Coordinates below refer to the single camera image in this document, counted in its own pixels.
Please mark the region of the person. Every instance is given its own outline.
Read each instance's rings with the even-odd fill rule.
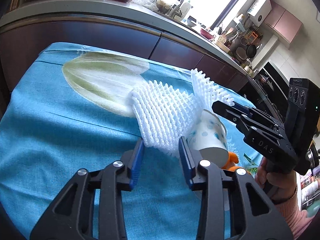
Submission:
[[[308,218],[307,211],[300,211],[298,207],[296,172],[292,171],[289,174],[267,173],[266,165],[267,159],[263,157],[254,179],[261,188],[264,188],[267,180],[273,186],[279,187],[271,200],[289,225],[294,239],[300,240],[300,236],[302,237],[302,233],[309,227],[314,217]]]

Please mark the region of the ribbed cuff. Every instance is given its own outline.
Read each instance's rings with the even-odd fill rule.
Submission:
[[[283,202],[279,205],[276,205],[276,208],[281,213],[284,218],[290,217],[297,209],[298,206],[298,187],[296,187],[296,191],[292,198]]]

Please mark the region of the pink sleeve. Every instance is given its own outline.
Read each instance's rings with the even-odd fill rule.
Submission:
[[[303,233],[313,219],[313,217],[307,217],[308,213],[306,210],[299,210],[297,190],[292,198],[284,203],[276,205],[276,208],[288,223],[294,239],[297,239]]]

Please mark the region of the green petal print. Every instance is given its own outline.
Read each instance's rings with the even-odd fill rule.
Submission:
[[[146,82],[140,74],[149,63],[116,52],[88,52],[62,67],[68,84],[81,96],[104,109],[134,117],[130,92]]]

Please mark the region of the tiled wall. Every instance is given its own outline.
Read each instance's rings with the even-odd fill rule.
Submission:
[[[290,49],[279,42],[269,60],[288,80],[291,77],[308,78],[320,87],[320,50],[312,46],[303,32],[298,34]]]

